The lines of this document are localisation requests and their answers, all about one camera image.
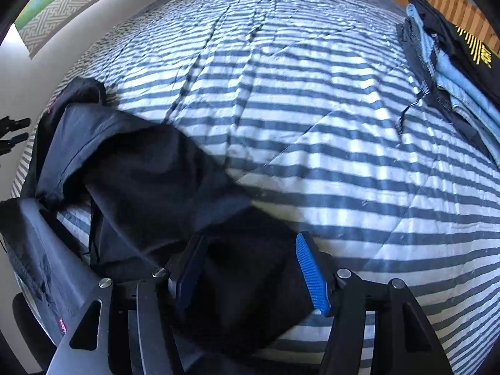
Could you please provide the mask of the black shirt yellow print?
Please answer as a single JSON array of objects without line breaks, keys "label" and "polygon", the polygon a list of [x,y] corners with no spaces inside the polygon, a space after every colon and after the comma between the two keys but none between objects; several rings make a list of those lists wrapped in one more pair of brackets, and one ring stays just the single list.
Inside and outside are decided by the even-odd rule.
[{"label": "black shirt yellow print", "polygon": [[449,22],[426,0],[408,0],[417,9],[424,30],[436,36],[452,65],[499,108],[499,57],[468,31]]}]

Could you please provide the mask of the blue white striped bedspread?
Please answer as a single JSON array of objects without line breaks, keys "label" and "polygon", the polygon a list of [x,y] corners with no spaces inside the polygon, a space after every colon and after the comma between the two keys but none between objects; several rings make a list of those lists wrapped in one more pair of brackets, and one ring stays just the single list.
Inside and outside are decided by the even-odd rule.
[{"label": "blue white striped bedspread", "polygon": [[[390,0],[160,0],[96,42],[43,115],[83,78],[174,126],[338,266],[404,281],[450,374],[474,374],[499,339],[499,163],[417,98],[406,18]],[[322,374],[332,323],[313,306],[256,351],[172,329],[183,374]]]}]

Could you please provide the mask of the light blue folded garment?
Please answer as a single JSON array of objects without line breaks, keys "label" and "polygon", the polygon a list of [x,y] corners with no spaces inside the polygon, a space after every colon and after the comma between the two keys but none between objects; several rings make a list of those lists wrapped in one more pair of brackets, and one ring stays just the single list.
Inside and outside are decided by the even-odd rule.
[{"label": "light blue folded garment", "polygon": [[437,46],[437,40],[425,32],[424,23],[413,4],[407,5],[406,12],[407,18],[411,17],[415,19],[419,27],[424,31],[424,35],[432,38],[438,52],[437,71],[469,93],[478,104],[477,107],[472,108],[472,112],[485,123],[487,128],[493,133],[493,136],[499,141],[499,111],[495,109],[493,103],[466,76],[452,65],[449,56]]}]

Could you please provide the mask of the black shorts pink waistband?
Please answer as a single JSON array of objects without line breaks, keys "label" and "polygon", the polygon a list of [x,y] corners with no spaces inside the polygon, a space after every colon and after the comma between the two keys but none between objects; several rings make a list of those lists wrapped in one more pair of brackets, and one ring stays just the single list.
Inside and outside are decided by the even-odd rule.
[{"label": "black shorts pink waistband", "polygon": [[151,278],[191,240],[207,253],[175,317],[196,341],[260,350],[313,310],[295,233],[174,126],[109,106],[93,79],[69,82],[42,116],[1,235],[54,342],[101,278]]}]

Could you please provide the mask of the wooden slatted bench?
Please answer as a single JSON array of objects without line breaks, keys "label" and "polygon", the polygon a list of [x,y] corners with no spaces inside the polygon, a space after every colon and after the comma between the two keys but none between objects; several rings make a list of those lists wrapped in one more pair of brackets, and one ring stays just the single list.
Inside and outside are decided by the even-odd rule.
[{"label": "wooden slatted bench", "polygon": [[[408,0],[394,0],[406,6]],[[471,2],[466,0],[426,0],[451,23],[468,31],[477,39],[487,44],[496,55],[499,55],[499,37],[487,18]]]}]

